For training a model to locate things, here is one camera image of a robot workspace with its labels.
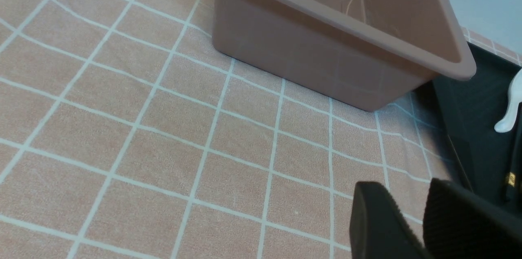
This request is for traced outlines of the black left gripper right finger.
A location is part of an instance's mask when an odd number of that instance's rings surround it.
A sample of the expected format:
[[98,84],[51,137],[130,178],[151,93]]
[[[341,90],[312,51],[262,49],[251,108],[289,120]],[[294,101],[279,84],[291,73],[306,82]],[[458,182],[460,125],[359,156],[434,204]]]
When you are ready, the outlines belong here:
[[464,187],[432,179],[423,217],[423,241],[435,259],[520,259],[520,218]]

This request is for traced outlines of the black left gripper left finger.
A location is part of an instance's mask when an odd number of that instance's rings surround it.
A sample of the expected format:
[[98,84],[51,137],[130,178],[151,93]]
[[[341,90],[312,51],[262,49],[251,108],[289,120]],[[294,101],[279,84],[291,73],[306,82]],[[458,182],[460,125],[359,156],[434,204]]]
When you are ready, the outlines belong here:
[[378,182],[357,182],[350,219],[353,259],[427,259],[429,254]]

